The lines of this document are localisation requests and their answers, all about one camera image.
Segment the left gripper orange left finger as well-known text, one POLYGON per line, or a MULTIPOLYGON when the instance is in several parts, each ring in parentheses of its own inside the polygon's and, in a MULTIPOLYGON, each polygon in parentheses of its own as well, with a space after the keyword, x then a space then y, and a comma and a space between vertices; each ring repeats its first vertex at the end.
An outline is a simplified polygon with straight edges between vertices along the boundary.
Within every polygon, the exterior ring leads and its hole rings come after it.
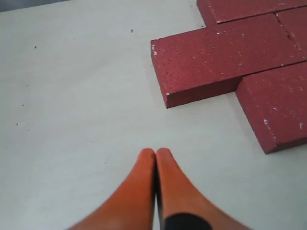
POLYGON ((156 156, 142 149, 126 179, 99 208, 71 230, 151 230, 154 218, 156 156))

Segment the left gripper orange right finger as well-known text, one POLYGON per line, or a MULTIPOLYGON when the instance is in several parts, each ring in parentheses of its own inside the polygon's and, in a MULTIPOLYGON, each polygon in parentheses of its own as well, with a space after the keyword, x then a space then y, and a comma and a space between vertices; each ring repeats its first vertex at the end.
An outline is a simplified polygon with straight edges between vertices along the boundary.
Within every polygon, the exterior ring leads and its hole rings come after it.
POLYGON ((182 172, 169 149, 160 148, 156 162, 160 229, 249 229, 208 200, 182 172))

